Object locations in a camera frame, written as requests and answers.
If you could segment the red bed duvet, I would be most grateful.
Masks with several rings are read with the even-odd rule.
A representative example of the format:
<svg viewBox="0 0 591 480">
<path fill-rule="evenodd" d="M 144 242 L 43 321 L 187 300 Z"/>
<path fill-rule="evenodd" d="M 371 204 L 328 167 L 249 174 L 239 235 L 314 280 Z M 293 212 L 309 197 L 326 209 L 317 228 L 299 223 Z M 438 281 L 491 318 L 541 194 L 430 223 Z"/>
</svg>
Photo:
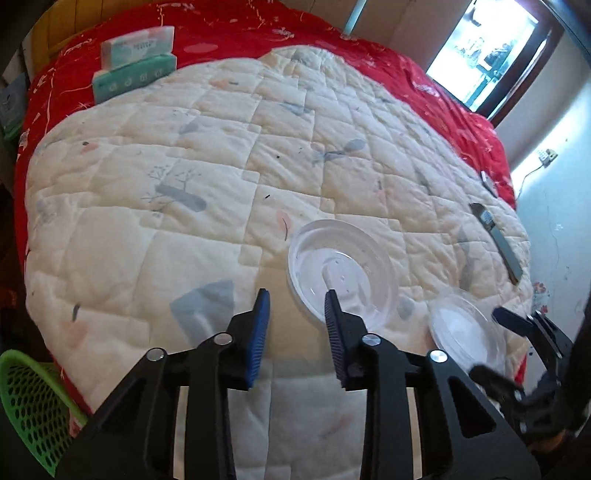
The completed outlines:
<svg viewBox="0 0 591 480">
<path fill-rule="evenodd" d="M 93 75 L 102 70 L 102 42 L 158 26 L 174 27 L 171 54 L 177 66 L 172 73 L 225 59 L 256 59 L 274 49 L 297 46 L 324 49 L 341 57 L 408 104 L 450 143 L 480 180 L 480 172 L 486 171 L 499 198 L 514 209 L 503 146 L 492 126 L 447 100 L 409 59 L 378 44 L 348 37 L 318 17 L 273 1 L 162 1 L 122 12 L 80 34 L 34 80 L 15 165 L 17 242 L 24 277 L 29 251 L 24 197 L 28 162 L 22 159 L 25 143 L 39 141 L 67 116 L 102 104 L 94 102 L 92 91 Z"/>
</svg>

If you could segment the white tissue pack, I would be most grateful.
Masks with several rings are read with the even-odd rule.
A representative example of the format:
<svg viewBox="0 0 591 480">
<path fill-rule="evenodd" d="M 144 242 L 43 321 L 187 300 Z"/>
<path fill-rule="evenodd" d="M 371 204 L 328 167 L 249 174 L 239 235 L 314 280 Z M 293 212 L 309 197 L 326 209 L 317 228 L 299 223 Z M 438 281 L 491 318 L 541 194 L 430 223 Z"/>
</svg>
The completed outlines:
<svg viewBox="0 0 591 480">
<path fill-rule="evenodd" d="M 112 71 L 129 64 L 172 52 L 173 26 L 138 30 L 101 43 L 101 69 Z"/>
</svg>

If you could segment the clear plastic bowl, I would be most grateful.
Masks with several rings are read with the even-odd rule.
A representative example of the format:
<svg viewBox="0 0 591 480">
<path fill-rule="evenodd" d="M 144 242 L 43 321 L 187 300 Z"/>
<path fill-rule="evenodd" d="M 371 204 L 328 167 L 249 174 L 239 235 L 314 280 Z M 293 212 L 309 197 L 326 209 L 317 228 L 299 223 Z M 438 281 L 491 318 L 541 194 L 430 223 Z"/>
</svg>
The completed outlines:
<svg viewBox="0 0 591 480">
<path fill-rule="evenodd" d="M 430 332 L 436 346 L 466 372 L 484 365 L 504 374 L 507 343 L 501 328 L 466 297 L 451 294 L 433 300 Z"/>
</svg>

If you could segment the white quilted blanket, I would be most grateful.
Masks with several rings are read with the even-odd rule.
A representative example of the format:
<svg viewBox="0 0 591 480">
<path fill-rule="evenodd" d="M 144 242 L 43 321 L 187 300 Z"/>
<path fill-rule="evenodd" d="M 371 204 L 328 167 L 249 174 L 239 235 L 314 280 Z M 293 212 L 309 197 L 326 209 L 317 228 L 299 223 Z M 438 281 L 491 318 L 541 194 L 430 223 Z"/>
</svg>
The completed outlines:
<svg viewBox="0 0 591 480">
<path fill-rule="evenodd" d="M 366 396 L 342 390 L 325 327 L 297 305 L 287 249 L 315 220 L 387 253 L 401 292 L 379 331 L 433 346 L 428 304 L 456 289 L 527 313 L 471 212 L 522 266 L 516 212 L 408 104 L 331 52 L 297 46 L 180 69 L 81 109 L 24 145 L 27 308 L 91 409 L 151 347 L 183 351 L 270 292 L 262 372 L 231 392 L 242 479 L 355 479 Z"/>
</svg>

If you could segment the clear plastic lid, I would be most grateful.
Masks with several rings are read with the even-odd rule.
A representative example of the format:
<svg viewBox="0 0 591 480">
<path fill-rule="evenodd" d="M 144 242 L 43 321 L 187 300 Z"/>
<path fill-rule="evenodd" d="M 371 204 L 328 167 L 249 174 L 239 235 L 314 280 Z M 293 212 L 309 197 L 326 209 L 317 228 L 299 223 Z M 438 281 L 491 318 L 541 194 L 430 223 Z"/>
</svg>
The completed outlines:
<svg viewBox="0 0 591 480">
<path fill-rule="evenodd" d="M 325 321 L 325 294 L 334 290 L 342 310 L 363 318 L 372 332 L 394 317 L 399 282 L 379 243 L 362 229 L 339 220 L 308 223 L 287 251 L 287 280 L 308 317 Z"/>
</svg>

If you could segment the green mesh trash basket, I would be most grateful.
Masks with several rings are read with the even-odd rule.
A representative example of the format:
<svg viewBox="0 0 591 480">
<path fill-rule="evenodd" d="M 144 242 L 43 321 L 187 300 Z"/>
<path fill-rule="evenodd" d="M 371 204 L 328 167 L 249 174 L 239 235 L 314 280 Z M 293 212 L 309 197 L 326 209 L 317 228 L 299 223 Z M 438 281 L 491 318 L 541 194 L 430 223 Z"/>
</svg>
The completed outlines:
<svg viewBox="0 0 591 480">
<path fill-rule="evenodd" d="M 18 351 L 1 355 L 1 404 L 12 427 L 50 476 L 87 415 L 69 396 L 59 369 Z"/>
</svg>

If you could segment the wooden headboard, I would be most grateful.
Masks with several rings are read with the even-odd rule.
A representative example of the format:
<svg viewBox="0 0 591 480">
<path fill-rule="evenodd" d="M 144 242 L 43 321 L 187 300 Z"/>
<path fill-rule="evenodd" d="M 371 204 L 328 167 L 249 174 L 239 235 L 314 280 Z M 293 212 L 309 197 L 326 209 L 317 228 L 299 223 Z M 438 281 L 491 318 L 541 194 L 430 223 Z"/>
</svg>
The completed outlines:
<svg viewBox="0 0 591 480">
<path fill-rule="evenodd" d="M 59 0 L 30 31 L 32 74 L 39 73 L 77 34 L 145 0 Z"/>
</svg>

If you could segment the black smartphone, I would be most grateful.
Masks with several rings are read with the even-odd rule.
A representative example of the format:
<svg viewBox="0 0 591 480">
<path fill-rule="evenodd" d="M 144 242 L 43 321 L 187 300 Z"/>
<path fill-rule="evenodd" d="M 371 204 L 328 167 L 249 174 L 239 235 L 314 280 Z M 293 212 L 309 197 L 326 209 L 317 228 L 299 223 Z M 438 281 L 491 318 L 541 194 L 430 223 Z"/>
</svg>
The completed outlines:
<svg viewBox="0 0 591 480">
<path fill-rule="evenodd" d="M 497 246 L 511 282 L 518 285 L 523 276 L 523 269 L 509 242 L 498 228 L 491 212 L 481 203 L 471 203 L 470 209 Z"/>
</svg>

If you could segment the blue paper bag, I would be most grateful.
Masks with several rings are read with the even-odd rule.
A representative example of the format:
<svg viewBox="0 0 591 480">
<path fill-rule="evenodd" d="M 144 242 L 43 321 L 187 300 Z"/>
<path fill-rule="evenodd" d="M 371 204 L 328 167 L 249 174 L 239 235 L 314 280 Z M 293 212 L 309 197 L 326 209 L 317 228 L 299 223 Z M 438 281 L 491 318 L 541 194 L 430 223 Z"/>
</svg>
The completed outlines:
<svg viewBox="0 0 591 480">
<path fill-rule="evenodd" d="M 22 127 L 27 108 L 26 75 L 19 74 L 1 91 L 0 118 L 4 138 L 12 138 Z"/>
</svg>

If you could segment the bright window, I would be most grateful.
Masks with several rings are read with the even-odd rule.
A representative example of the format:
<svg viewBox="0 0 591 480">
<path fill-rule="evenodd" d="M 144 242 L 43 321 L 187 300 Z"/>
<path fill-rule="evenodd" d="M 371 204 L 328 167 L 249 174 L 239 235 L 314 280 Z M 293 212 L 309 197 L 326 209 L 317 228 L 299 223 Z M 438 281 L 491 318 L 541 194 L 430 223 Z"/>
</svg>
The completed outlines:
<svg viewBox="0 0 591 480">
<path fill-rule="evenodd" d="M 475 112 L 515 62 L 538 23 L 517 1 L 473 1 L 427 75 Z"/>
</svg>

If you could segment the teal tissue box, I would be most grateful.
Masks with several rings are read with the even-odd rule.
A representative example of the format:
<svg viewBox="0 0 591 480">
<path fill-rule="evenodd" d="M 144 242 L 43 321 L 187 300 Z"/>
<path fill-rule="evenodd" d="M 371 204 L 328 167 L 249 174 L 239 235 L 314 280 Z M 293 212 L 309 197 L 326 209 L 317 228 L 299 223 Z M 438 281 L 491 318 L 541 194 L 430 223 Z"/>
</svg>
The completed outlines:
<svg viewBox="0 0 591 480">
<path fill-rule="evenodd" d="M 92 79 L 94 102 L 100 104 L 131 90 L 145 87 L 175 71 L 176 66 L 176 57 L 166 53 L 112 71 L 97 71 Z"/>
</svg>

